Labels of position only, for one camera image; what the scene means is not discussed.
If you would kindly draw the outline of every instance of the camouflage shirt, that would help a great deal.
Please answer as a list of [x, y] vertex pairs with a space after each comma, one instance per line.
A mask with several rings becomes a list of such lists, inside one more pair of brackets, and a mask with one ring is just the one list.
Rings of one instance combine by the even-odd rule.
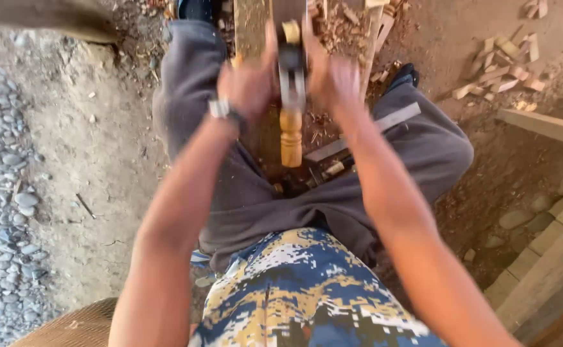
[[326, 231], [272, 233], [230, 263], [190, 346], [445, 346]]

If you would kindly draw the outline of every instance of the gray sweatpants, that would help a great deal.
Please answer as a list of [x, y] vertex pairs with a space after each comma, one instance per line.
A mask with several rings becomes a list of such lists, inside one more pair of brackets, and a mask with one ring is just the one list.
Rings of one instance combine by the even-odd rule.
[[[226, 47], [205, 22], [170, 24], [173, 40], [162, 62], [162, 85], [155, 91], [153, 116], [170, 159], [186, 144], [216, 94], [216, 80]], [[422, 114], [384, 134], [429, 202], [449, 190], [469, 168], [474, 150], [464, 135], [434, 104], [409, 84], [386, 94], [375, 106], [375, 119], [413, 102]], [[223, 272], [231, 255], [270, 232], [313, 225], [320, 219], [361, 260], [376, 265], [379, 246], [363, 206], [356, 174], [325, 183], [294, 199], [278, 194], [237, 141], [221, 166], [200, 248], [212, 254], [211, 267]]]

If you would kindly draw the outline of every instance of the dirt ground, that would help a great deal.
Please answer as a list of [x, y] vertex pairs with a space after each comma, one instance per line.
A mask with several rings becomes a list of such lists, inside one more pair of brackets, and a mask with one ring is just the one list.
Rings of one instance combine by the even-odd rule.
[[[516, 257], [508, 244], [483, 247], [491, 235], [509, 239], [498, 219], [510, 209], [528, 206], [536, 193], [554, 193], [563, 175], [562, 143], [493, 118], [494, 110], [520, 100], [536, 102], [537, 112], [563, 117], [563, 0], [551, 1], [549, 15], [531, 21], [520, 19], [525, 0], [410, 3], [374, 66], [414, 62], [421, 72], [421, 89], [472, 141], [472, 167], [440, 198], [434, 212], [459, 257], [469, 248], [477, 250], [468, 270], [486, 288]], [[115, 3], [104, 4], [111, 9]], [[142, 15], [139, 4], [129, 0], [117, 2], [114, 18], [125, 37], [118, 47], [45, 31], [29, 33], [27, 44], [20, 46], [11, 30], [0, 29], [0, 66], [29, 94], [31, 140], [46, 156], [45, 163], [32, 169], [31, 179], [40, 172], [54, 177], [37, 184], [45, 197], [39, 241], [50, 251], [56, 271], [54, 299], [66, 309], [120, 293], [135, 232], [168, 168], [153, 133], [151, 95], [157, 80], [148, 68], [151, 57], [161, 59], [163, 52], [161, 21]], [[448, 98], [447, 93], [463, 85], [463, 68], [479, 43], [512, 35], [524, 22], [539, 34], [541, 59], [532, 70], [549, 75], [547, 90], [513, 90], [492, 104]], [[476, 105], [467, 106], [470, 101]], [[76, 193], [96, 219], [75, 203]], [[403, 297], [389, 267], [382, 264], [378, 271]], [[206, 291], [193, 293], [196, 320]]]

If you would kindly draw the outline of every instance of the person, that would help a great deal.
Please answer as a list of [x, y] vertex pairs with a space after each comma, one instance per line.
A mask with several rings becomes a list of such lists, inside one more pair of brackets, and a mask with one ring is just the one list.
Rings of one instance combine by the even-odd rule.
[[[232, 68], [210, 11], [186, 2], [154, 96], [172, 169], [139, 228], [109, 346], [520, 346], [437, 231], [428, 202], [473, 151], [416, 89], [413, 66], [372, 118], [357, 67], [330, 56], [303, 22], [310, 98], [345, 134], [357, 173], [281, 199], [237, 140], [241, 122], [257, 122], [275, 96], [275, 29], [267, 24], [260, 59]], [[422, 113], [382, 136], [374, 119], [413, 102]], [[221, 104], [232, 111], [212, 109]], [[372, 233], [422, 320], [371, 272]], [[221, 275], [190, 332], [196, 241]]]

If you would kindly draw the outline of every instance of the wristwatch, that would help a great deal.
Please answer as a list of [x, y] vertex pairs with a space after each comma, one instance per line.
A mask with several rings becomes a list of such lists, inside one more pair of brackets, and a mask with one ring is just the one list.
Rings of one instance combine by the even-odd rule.
[[216, 99], [208, 102], [208, 109], [214, 118], [230, 119], [235, 122], [241, 135], [247, 131], [247, 120], [239, 112], [230, 106], [228, 99]]

